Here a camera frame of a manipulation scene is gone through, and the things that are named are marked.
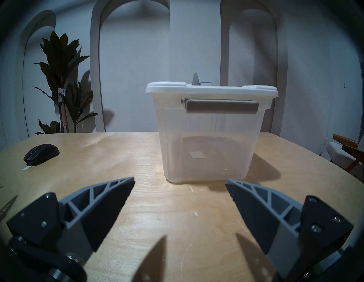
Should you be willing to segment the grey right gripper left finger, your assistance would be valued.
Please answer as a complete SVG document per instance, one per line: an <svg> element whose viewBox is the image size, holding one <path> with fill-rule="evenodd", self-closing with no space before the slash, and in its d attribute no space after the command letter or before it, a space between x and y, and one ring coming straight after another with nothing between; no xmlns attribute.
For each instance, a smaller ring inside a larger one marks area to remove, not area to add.
<svg viewBox="0 0 364 282"><path fill-rule="evenodd" d="M83 187L58 200L53 192L7 221L12 273L21 281L86 282L85 263L99 249L126 203L134 177Z"/></svg>

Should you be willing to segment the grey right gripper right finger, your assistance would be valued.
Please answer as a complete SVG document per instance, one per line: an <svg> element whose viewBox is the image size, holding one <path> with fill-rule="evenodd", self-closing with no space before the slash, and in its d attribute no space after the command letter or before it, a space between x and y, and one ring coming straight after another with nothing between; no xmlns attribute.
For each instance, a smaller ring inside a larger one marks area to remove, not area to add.
<svg viewBox="0 0 364 282"><path fill-rule="evenodd" d="M247 228L276 270L274 282L333 282L352 248L342 249L353 225L322 199L304 204L265 186L227 179L226 188Z"/></svg>

